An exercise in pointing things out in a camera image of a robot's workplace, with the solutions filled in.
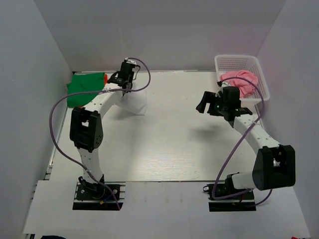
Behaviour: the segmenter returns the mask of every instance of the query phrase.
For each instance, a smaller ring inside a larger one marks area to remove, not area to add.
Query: green cloth
[[[86,91],[100,91],[104,88],[104,73],[73,75],[72,82],[66,85],[68,94]],[[68,107],[84,106],[98,94],[85,94],[67,98]]]

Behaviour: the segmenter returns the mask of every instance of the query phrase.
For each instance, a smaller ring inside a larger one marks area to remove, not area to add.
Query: white table surface
[[[39,181],[25,234],[67,239],[290,239],[309,237],[293,188],[274,190],[255,212],[208,209],[205,182],[216,175],[240,138],[222,117],[195,110],[204,91],[216,91],[215,73],[152,73],[148,111],[133,116],[112,107],[103,118],[104,142],[99,148],[107,181],[126,181],[119,212],[73,211],[81,168],[58,152],[49,181]],[[145,83],[146,74],[139,81]],[[79,159],[69,139],[68,110],[59,145]],[[227,174],[251,170],[255,154],[247,142],[238,148]],[[254,190],[256,202],[267,191]]]
[[[147,73],[137,81],[144,85]],[[102,120],[104,139],[99,147],[106,181],[209,181],[240,138],[223,117],[195,110],[204,91],[218,90],[215,72],[154,72],[147,88],[145,116],[113,106]],[[72,109],[67,110],[59,145],[80,160],[69,138]],[[226,167],[230,173],[250,171],[256,155],[243,142]],[[81,168],[58,151],[51,180],[78,178]]]

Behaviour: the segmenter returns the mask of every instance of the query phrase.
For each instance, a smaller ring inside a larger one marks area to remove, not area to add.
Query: gray cable
[[[74,162],[74,163],[80,165],[80,166],[87,172],[87,174],[90,176],[90,178],[92,178],[93,181],[95,181],[96,183],[98,183],[98,184],[102,185],[103,187],[107,188],[107,190],[109,190],[110,193],[111,193],[111,195],[113,196],[113,198],[114,198],[114,200],[115,200],[115,202],[116,202],[116,205],[118,206],[118,209],[119,209],[119,210],[121,209],[121,207],[120,207],[120,205],[119,205],[118,200],[116,199],[115,194],[113,193],[113,190],[112,190],[109,186],[107,186],[106,184],[101,183],[99,180],[97,180],[97,179],[92,175],[92,173],[88,170],[88,168],[87,168],[84,164],[82,164],[82,163],[78,162],[77,160],[71,158],[69,155],[67,155],[66,153],[64,153],[64,152],[62,151],[62,149],[59,147],[58,143],[57,143],[56,140],[55,140],[54,133],[53,133],[52,117],[53,117],[53,112],[54,112],[54,109],[56,108],[56,106],[57,106],[62,100],[66,99],[66,98],[68,98],[68,97],[70,97],[70,96],[85,95],[85,94],[99,94],[99,93],[114,92],[114,91],[137,92],[137,91],[142,91],[142,90],[144,90],[146,87],[148,87],[148,86],[150,85],[150,83],[151,83],[151,73],[150,73],[150,70],[148,69],[147,65],[146,65],[142,60],[140,60],[140,59],[138,59],[138,58],[135,58],[135,57],[129,57],[128,59],[137,60],[137,61],[141,62],[141,63],[144,65],[144,67],[146,68],[146,70],[147,70],[147,72],[148,72],[148,74],[149,74],[149,81],[148,81],[148,83],[147,83],[144,87],[142,87],[142,88],[140,88],[140,89],[136,89],[136,90],[130,90],[130,89],[109,89],[109,90],[107,90],[107,91],[106,91],[106,90],[101,90],[101,91],[88,91],[88,92],[78,92],[78,93],[69,94],[69,95],[66,95],[66,96],[62,97],[61,99],[59,99],[59,100],[53,105],[53,107],[52,107],[52,109],[51,109],[51,112],[50,112],[50,116],[49,116],[50,135],[51,135],[53,144],[54,144],[54,146],[56,147],[56,149],[57,149],[64,157],[66,157],[67,159],[71,160],[72,162]]]

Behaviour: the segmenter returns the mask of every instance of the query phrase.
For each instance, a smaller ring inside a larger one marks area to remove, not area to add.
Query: black bracket
[[[290,145],[263,147],[258,150],[253,180],[259,190],[294,186],[296,182],[295,150]]]
[[[218,95],[205,91],[196,110],[204,113],[206,104],[210,104],[207,113],[211,116],[223,116],[233,127],[235,117],[253,114],[248,108],[241,107],[239,96],[239,89],[233,86],[224,87],[223,91],[218,92]]]
[[[86,149],[90,153],[98,148],[103,139],[101,115],[97,111],[75,107],[71,115],[70,139],[75,147]]]
[[[132,81],[134,76],[133,69],[136,67],[136,65],[128,62],[127,60],[124,60],[121,64],[120,71],[115,72],[112,74],[112,76],[109,78],[108,83],[114,83],[118,86],[122,87],[123,89],[131,89],[132,88]]]

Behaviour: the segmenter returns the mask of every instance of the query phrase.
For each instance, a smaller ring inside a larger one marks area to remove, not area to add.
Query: white panel
[[[256,55],[285,0],[35,0],[73,71],[214,69],[218,54]]]
[[[319,238],[318,9],[317,0],[288,0],[258,54],[271,95],[263,122],[296,150],[294,189],[313,238]]]
[[[25,233],[67,239],[284,239],[309,236],[292,188],[256,212],[209,212],[204,182],[127,182],[117,211],[73,211],[75,181],[39,181]],[[256,190],[256,201],[267,191]]]
[[[32,0],[2,1],[0,32],[0,237],[19,238],[52,151],[49,112],[71,71]]]

